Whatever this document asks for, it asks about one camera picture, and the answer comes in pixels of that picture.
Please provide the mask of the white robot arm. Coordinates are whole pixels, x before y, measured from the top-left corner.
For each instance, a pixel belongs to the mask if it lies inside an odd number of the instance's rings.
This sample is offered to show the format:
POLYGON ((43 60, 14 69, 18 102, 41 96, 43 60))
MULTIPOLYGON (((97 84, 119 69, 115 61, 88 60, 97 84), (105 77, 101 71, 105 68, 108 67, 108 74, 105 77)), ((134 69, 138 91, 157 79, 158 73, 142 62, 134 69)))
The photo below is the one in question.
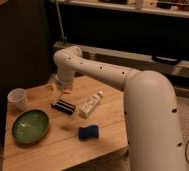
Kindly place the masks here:
POLYGON ((79 72, 123 92, 131 171, 187 171, 176 94, 164 75, 87 60, 77 46, 53 60, 61 88, 79 72))

